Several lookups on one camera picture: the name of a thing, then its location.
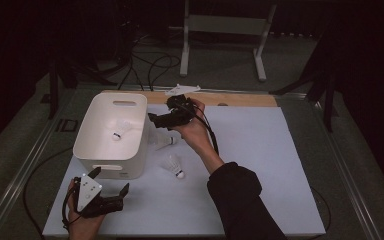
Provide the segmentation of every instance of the wooden strip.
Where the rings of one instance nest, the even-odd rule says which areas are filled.
[[[137,93],[147,97],[148,103],[165,104],[168,96],[164,92],[151,91],[116,91],[105,90],[103,92]],[[242,93],[207,93],[195,92],[186,94],[187,97],[195,98],[207,106],[228,105],[248,107],[277,107],[276,100],[271,95],[242,94]]]

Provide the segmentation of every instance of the white plastic bin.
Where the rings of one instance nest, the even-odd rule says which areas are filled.
[[[145,165],[149,125],[144,95],[100,93],[83,119],[74,156],[88,171],[101,167],[98,178],[137,178]],[[114,133],[121,137],[114,138]]]

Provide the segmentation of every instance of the gray floor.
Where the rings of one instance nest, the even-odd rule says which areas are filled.
[[[155,43],[149,38],[142,41],[146,44],[139,44],[135,54],[151,62],[161,55],[139,52],[163,51],[180,57],[178,40],[168,44]],[[315,45],[311,39],[270,37],[263,52],[268,80],[262,83],[257,80],[249,42],[209,45],[196,41],[191,46],[189,75],[179,77],[177,66],[162,75],[155,86],[172,87],[180,83],[200,85],[204,89],[263,94],[297,80]],[[133,66],[145,84],[150,65],[134,58]],[[109,79],[120,82],[126,72],[124,69]],[[152,76],[159,72],[161,69],[154,69]],[[138,89],[136,82],[135,75],[131,74],[121,89]],[[81,121],[93,96],[106,88],[84,79],[76,90],[61,91],[61,111],[55,121],[49,121],[49,106],[40,104],[43,94],[48,92],[45,77],[38,82],[35,96],[0,135],[0,200],[14,200],[0,202],[0,239],[39,238],[23,210],[20,189],[13,184],[23,179],[17,175],[18,170],[26,168],[24,163],[34,166],[36,162],[69,149],[76,132],[56,132],[57,121]],[[384,177],[375,159],[340,94],[335,95],[334,132],[329,134],[320,123],[320,109],[302,100],[300,93],[308,88],[309,85],[302,86],[294,90],[297,94],[279,97],[277,102],[284,111],[309,183],[315,190],[323,222],[326,227],[329,225],[327,234],[319,239],[384,239]],[[43,135],[48,138],[38,139]],[[41,227],[46,222],[47,208],[55,198],[70,156],[67,150],[52,158],[39,168],[30,182],[27,200]]]

